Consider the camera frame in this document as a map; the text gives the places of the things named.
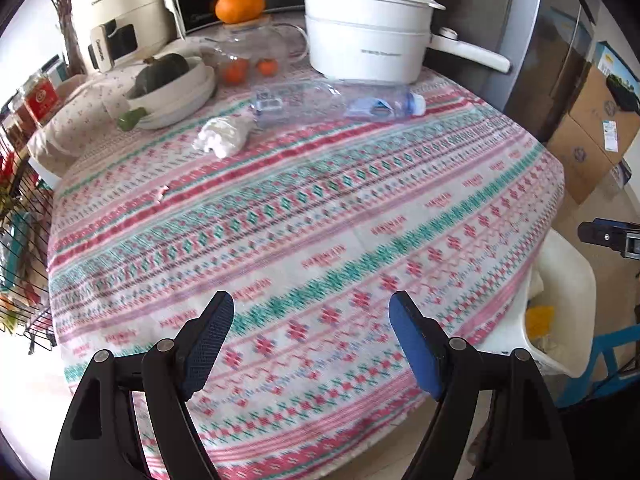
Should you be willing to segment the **white paper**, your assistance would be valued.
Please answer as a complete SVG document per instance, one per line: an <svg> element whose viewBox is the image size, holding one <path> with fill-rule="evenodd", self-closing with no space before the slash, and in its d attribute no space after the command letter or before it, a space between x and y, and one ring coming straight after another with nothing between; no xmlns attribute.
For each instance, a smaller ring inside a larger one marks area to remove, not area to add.
<svg viewBox="0 0 640 480"><path fill-rule="evenodd" d="M192 148L218 160L232 157L242 151L254 127L249 117L214 117L200 129Z"/></svg>

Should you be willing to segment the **clear plastic water bottle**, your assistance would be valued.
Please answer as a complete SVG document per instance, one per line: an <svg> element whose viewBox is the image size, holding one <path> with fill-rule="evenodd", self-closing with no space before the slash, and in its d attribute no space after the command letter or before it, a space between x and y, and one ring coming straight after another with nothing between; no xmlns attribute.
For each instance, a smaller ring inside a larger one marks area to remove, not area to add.
<svg viewBox="0 0 640 480"><path fill-rule="evenodd" d="M424 115L426 101L405 84L307 79L255 88L250 108L256 124L267 128L342 119L397 122Z"/></svg>

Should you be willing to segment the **yellow wrapper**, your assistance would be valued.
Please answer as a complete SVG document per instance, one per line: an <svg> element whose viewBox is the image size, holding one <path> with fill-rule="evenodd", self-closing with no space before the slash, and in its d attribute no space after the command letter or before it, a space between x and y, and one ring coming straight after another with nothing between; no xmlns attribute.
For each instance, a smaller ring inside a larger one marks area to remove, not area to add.
<svg viewBox="0 0 640 480"><path fill-rule="evenodd" d="M555 310L552 306L529 307L525 312L525 330L530 340L548 336L551 332Z"/></svg>

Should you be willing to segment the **white trash bin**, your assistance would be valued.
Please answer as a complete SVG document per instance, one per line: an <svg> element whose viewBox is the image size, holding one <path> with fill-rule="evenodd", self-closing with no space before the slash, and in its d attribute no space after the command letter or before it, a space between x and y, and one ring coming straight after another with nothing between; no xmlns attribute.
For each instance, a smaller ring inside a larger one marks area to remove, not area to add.
<svg viewBox="0 0 640 480"><path fill-rule="evenodd" d="M542 374L577 378L590 359L596 303L597 284L589 261L551 230L506 315L478 348L501 354L523 348ZM549 329L532 338L526 328L526 313L541 307L552 309Z"/></svg>

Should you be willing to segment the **small blue white box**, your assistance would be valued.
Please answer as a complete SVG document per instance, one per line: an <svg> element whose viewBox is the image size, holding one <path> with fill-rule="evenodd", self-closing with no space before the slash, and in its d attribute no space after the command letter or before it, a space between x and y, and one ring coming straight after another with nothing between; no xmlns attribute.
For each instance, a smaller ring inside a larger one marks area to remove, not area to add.
<svg viewBox="0 0 640 480"><path fill-rule="evenodd" d="M630 181L632 177L632 171L625 159L621 159L610 170L610 177L612 179L612 185L616 192L620 192Z"/></svg>

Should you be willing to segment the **cardboard box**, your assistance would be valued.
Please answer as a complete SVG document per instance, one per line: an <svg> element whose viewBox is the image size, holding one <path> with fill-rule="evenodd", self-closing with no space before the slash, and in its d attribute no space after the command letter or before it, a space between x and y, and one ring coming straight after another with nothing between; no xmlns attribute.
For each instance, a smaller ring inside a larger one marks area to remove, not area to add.
<svg viewBox="0 0 640 480"><path fill-rule="evenodd" d="M564 168L565 189L578 204L583 203L613 168L596 141L565 115L547 143L547 150Z"/></svg>
<svg viewBox="0 0 640 480"><path fill-rule="evenodd" d="M589 67L568 114L613 165L624 157L639 131L639 115L616 104L596 66Z"/></svg>

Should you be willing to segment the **blue plastic stool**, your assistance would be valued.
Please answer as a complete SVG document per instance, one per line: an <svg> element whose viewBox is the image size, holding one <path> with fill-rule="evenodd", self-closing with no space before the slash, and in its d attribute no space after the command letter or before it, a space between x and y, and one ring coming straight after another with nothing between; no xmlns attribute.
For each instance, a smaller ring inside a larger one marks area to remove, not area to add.
<svg viewBox="0 0 640 480"><path fill-rule="evenodd" d="M636 353L626 363L617 361L615 350L626 344L635 344ZM599 361L605 365L606 376L595 382L593 373ZM570 379L555 401L558 408L568 408L582 401L604 398L618 393L639 381L639 325L628 326L617 332L599 335L593 339L591 354L582 376Z"/></svg>

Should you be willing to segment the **upper cardboard box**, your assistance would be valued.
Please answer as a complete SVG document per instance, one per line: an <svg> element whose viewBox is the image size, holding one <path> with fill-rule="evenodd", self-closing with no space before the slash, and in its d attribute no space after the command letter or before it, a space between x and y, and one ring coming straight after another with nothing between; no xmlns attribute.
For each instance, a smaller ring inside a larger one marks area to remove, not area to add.
<svg viewBox="0 0 640 480"><path fill-rule="evenodd" d="M624 157L639 131L639 115L616 104L596 66L589 67L568 114L613 165Z"/></svg>

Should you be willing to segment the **black bag on box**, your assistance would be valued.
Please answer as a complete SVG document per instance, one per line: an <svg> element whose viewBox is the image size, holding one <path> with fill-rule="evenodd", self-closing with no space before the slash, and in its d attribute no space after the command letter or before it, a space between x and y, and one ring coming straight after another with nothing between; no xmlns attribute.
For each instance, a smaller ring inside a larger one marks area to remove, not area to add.
<svg viewBox="0 0 640 480"><path fill-rule="evenodd" d="M606 88L612 94L616 105L623 111L628 113L640 114L640 103L638 96L634 90L624 85L619 76L609 74L606 77Z"/></svg>

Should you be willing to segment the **patterned striped tablecloth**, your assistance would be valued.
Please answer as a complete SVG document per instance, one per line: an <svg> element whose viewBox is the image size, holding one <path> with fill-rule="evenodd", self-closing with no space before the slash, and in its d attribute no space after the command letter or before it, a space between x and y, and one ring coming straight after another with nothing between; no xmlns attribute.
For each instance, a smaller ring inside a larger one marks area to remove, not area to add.
<svg viewBox="0 0 640 480"><path fill-rule="evenodd" d="M54 194L49 294L67 385L100 349L174 336L224 290L230 333L189 408L226 479L317 479L425 399L388 320L404 290L451 336L482 341L514 305L564 195L529 132L424 70L425 113L253 133L194 148L221 90L172 127L107 126Z"/></svg>

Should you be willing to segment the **white electric cooking pot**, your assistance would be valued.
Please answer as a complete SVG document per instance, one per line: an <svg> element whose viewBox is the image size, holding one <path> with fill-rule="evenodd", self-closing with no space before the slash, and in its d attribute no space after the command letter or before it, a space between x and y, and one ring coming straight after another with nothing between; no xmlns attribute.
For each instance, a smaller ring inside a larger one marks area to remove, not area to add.
<svg viewBox="0 0 640 480"><path fill-rule="evenodd" d="M434 0L304 0L311 67L329 79L412 84L428 49L509 73L503 55L432 32Z"/></svg>

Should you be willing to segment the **dark green squash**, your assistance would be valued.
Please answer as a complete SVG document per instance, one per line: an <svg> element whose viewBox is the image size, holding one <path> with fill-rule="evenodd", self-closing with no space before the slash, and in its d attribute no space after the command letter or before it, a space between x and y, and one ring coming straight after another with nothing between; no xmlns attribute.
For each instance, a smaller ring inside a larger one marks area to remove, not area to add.
<svg viewBox="0 0 640 480"><path fill-rule="evenodd" d="M126 93L127 99L137 99L166 86L186 74L189 63L182 55L169 53L159 58L151 56L144 61L144 69L137 74L134 86Z"/></svg>

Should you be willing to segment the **glass jar with tomatoes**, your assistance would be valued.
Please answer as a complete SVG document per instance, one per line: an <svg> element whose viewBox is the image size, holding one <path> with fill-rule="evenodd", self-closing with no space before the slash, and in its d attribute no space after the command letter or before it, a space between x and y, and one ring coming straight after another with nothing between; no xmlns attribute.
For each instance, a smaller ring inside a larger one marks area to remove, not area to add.
<svg viewBox="0 0 640 480"><path fill-rule="evenodd" d="M279 76L309 52L307 34L300 26L276 23L269 15L222 25L204 38L204 46L212 52L218 79L227 87Z"/></svg>

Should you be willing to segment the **white air fryer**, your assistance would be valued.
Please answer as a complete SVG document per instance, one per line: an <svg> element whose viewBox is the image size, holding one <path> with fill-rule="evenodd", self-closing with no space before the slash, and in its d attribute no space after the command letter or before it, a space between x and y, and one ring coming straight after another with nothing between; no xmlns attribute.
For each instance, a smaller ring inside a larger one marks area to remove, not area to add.
<svg viewBox="0 0 640 480"><path fill-rule="evenodd" d="M88 62L107 73L157 54L177 37L165 0L82 0L88 18Z"/></svg>

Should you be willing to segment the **large orange fruit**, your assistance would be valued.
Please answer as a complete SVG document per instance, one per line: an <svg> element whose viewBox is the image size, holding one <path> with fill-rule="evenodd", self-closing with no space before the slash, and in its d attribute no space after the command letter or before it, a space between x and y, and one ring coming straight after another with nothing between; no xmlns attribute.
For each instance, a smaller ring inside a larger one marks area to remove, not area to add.
<svg viewBox="0 0 640 480"><path fill-rule="evenodd" d="M216 0L213 6L216 18L226 25L256 20L265 8L265 0Z"/></svg>

